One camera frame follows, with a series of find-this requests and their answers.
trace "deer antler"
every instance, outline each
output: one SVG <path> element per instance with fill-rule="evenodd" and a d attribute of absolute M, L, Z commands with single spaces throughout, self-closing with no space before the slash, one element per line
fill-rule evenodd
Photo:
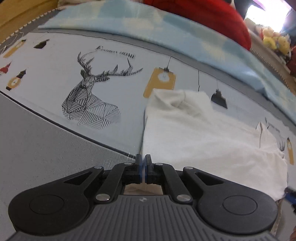
<path fill-rule="evenodd" d="M 133 66 L 131 65 L 129 60 L 128 60 L 128 64 L 129 64 L 129 68 L 127 70 L 122 70 L 120 73 L 117 72 L 118 65 L 116 65 L 112 71 L 109 71 L 109 70 L 107 72 L 103 71 L 103 73 L 96 75 L 96 77 L 102 78 L 102 77 L 106 77 L 106 76 L 129 76 L 129 75 L 136 74 L 136 73 L 142 71 L 142 69 L 143 69 L 143 68 L 141 68 L 135 72 L 132 72 Z"/>
<path fill-rule="evenodd" d="M 128 60 L 128 64 L 129 64 L 129 67 L 127 70 L 122 70 L 120 73 L 117 72 L 117 69 L 118 69 L 118 65 L 115 66 L 115 68 L 112 70 L 112 71 L 103 71 L 101 74 L 98 74 L 98 75 L 92 75 L 91 74 L 91 66 L 90 66 L 90 62 L 94 59 L 94 58 L 91 58 L 90 60 L 88 60 L 86 63 L 85 63 L 85 56 L 87 54 L 84 54 L 82 56 L 81 55 L 81 52 L 79 53 L 78 57 L 77 57 L 77 61 L 78 63 L 83 67 L 84 70 L 81 70 L 81 75 L 84 77 L 89 77 L 89 76 L 94 76 L 95 77 L 95 82 L 101 82 L 101 81 L 106 81 L 108 80 L 108 76 L 129 76 L 129 75 L 133 75 L 133 74 L 136 74 L 140 71 L 142 71 L 143 68 L 135 71 L 135 72 L 132 72 L 133 70 L 133 66 L 131 65 L 130 61 Z"/>
<path fill-rule="evenodd" d="M 90 60 L 88 60 L 86 63 L 84 63 L 84 61 L 85 61 L 85 55 L 86 54 L 84 54 L 84 55 L 82 55 L 81 57 L 80 57 L 80 55 L 81 55 L 81 52 L 79 53 L 79 55 L 78 55 L 78 57 L 77 57 L 77 61 L 78 61 L 78 63 L 84 68 L 84 71 L 85 71 L 85 74 L 86 74 L 86 76 L 91 76 L 91 67 L 90 67 L 90 62 L 94 59 L 94 58 L 91 58 Z"/>

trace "bright light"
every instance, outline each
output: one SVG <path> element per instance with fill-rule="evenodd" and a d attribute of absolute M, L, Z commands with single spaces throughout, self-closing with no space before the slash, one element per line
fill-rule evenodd
<path fill-rule="evenodd" d="M 275 32 L 280 32 L 291 7 L 281 0 L 260 0 L 260 2 L 266 10 L 251 5 L 246 18 L 251 19 L 256 24 L 270 26 Z"/>

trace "yellow tag print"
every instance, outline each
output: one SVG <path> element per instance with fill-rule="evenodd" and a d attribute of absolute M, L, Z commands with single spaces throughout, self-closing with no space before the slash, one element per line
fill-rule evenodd
<path fill-rule="evenodd" d="M 291 144 L 289 138 L 287 138 L 287 146 L 288 146 L 288 152 L 289 152 L 289 161 L 290 161 L 290 164 L 291 164 L 291 165 L 294 165 L 293 149 L 292 149 L 292 144 Z"/>
<path fill-rule="evenodd" d="M 145 88 L 143 96 L 149 98 L 154 88 L 173 90 L 175 87 L 175 81 L 176 75 L 170 72 L 168 68 L 155 68 Z"/>

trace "gray fabric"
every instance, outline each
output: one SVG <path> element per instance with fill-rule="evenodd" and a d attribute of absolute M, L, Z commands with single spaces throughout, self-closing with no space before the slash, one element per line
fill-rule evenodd
<path fill-rule="evenodd" d="M 7 207 L 20 192 L 95 165 L 134 159 L 78 137 L 0 94 L 0 240 L 13 234 Z"/>

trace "yellow stuffed toy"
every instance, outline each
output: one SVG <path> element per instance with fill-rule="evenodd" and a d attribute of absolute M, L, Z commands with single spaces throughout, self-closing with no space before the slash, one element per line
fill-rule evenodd
<path fill-rule="evenodd" d="M 263 37 L 263 44 L 272 49 L 272 50 L 278 50 L 283 55 L 288 56 L 290 53 L 290 36 L 281 36 L 280 33 L 274 32 L 271 27 L 263 27 L 261 29 Z"/>
<path fill-rule="evenodd" d="M 288 55 L 290 52 L 290 42 L 287 40 L 287 36 L 280 36 L 277 42 L 278 50 L 281 51 L 283 55 Z"/>

